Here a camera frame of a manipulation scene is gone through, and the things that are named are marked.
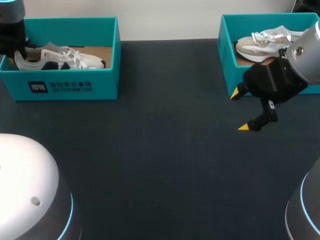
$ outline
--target shoelace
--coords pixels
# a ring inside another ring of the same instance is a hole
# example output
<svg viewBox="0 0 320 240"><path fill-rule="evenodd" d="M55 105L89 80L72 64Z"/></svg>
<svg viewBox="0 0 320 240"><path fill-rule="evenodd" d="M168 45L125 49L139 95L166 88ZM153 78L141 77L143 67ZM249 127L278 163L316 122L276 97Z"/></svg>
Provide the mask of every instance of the shoelace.
<svg viewBox="0 0 320 240"><path fill-rule="evenodd" d="M254 41L254 44L257 44L257 40L261 43L265 42L275 42L275 37L270 35L270 34L267 34L265 33L264 31L263 32L255 32L255 33L251 33L252 35L252 38L253 38L253 41Z"/></svg>
<svg viewBox="0 0 320 240"><path fill-rule="evenodd" d="M64 59L60 59L60 61L73 61L74 64L77 66L78 69L87 69L88 65L83 61L81 57L81 53L79 51L76 51L70 47L63 46L62 49L66 49L67 52L63 51L62 55Z"/></svg>

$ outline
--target dark mat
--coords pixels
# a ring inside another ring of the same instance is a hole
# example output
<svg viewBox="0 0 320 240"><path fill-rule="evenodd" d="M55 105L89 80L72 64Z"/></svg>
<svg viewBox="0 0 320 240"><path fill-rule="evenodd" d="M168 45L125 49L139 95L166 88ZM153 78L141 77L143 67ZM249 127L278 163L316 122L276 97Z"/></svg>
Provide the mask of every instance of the dark mat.
<svg viewBox="0 0 320 240"><path fill-rule="evenodd" d="M279 122L233 102L217 41L123 42L116 101L16 102L0 85L0 131L54 156L85 240L287 240L285 208L320 155L320 96Z"/></svg>

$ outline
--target white sneaker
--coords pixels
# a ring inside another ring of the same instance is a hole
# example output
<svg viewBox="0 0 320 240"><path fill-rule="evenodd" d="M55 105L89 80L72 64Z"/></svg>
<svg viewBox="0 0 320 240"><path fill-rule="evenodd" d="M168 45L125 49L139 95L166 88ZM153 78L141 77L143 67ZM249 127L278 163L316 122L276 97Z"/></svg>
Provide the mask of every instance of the white sneaker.
<svg viewBox="0 0 320 240"><path fill-rule="evenodd" d="M70 47L59 47L52 43L42 48L26 48L24 59L19 51L14 53L14 62L19 70L67 70L67 69L104 69L106 62L101 58Z"/></svg>
<svg viewBox="0 0 320 240"><path fill-rule="evenodd" d="M243 37L234 43L234 47L243 58L261 63L268 58L278 57L280 49L287 48L303 33L303 31L290 31L284 26L279 26Z"/></svg>

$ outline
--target beige sneaker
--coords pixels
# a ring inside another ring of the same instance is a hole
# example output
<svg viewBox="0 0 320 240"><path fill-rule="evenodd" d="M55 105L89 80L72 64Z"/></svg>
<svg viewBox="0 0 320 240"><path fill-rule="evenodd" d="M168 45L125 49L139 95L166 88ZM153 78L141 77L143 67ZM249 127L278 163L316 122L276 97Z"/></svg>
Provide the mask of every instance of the beige sneaker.
<svg viewBox="0 0 320 240"><path fill-rule="evenodd" d="M245 59L261 63L279 56L279 49L287 48L303 31L289 31L284 26L252 33L234 43L236 51Z"/></svg>

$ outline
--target cardboard box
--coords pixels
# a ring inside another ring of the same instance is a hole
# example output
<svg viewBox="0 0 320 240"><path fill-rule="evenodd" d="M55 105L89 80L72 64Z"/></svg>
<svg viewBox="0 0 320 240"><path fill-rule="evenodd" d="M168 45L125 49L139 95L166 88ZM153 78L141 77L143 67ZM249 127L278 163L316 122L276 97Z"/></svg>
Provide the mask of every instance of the cardboard box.
<svg viewBox="0 0 320 240"><path fill-rule="evenodd" d="M27 18L27 37L52 42L106 61L105 69L19 71L3 57L0 78L15 101L114 100L118 97L121 40L116 17Z"/></svg>
<svg viewBox="0 0 320 240"><path fill-rule="evenodd" d="M316 13L226 14L221 18L218 51L229 96L243 74L253 64L237 57L233 43L252 32L274 29L281 25L291 31L304 31L319 20ZM310 85L302 94L320 94L320 85Z"/></svg>

